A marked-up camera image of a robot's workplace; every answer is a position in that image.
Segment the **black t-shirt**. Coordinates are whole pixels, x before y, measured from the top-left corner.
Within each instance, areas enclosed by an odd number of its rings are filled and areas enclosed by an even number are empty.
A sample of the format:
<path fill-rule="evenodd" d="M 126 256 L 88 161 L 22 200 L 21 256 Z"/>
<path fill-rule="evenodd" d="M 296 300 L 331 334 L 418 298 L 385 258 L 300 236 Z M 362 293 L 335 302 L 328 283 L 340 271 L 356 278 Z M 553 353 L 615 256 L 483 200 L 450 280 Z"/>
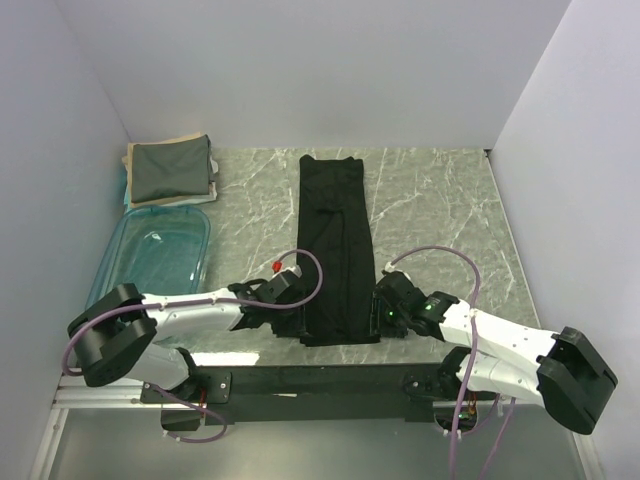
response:
<path fill-rule="evenodd" d="M 297 247 L 319 261 L 323 282 L 304 306 L 307 346 L 372 344 L 375 262 L 360 159 L 300 158 Z"/>

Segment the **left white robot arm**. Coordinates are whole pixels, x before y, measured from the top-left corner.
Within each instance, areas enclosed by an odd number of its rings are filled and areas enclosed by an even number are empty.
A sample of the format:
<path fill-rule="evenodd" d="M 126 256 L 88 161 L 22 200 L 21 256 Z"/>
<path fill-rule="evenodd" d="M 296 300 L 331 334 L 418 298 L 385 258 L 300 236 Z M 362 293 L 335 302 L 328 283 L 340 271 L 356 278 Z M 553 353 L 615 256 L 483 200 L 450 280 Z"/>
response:
<path fill-rule="evenodd" d="M 67 332 L 81 376 L 89 387 L 122 378 L 147 381 L 165 389 L 176 401 L 193 399 L 200 378 L 191 354 L 159 346 L 161 340 L 184 333 L 258 328 L 296 312 L 305 287 L 299 267 L 271 279 L 232 284 L 213 292 L 161 296 L 142 294 L 132 283 L 115 287 L 76 317 Z"/>

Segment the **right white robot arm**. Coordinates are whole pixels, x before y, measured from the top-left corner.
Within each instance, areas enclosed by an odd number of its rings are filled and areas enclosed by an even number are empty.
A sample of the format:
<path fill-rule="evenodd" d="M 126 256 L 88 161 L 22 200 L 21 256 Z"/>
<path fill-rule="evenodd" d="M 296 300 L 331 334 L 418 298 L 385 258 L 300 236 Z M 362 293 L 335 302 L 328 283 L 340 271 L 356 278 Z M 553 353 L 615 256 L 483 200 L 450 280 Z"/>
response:
<path fill-rule="evenodd" d="M 469 391 L 507 395 L 589 435 L 617 387 L 612 369 L 574 328 L 526 327 L 444 292 L 426 295 L 402 272 L 385 275 L 374 298 L 392 325 L 453 344 L 437 369 L 438 388 L 449 398 Z"/>

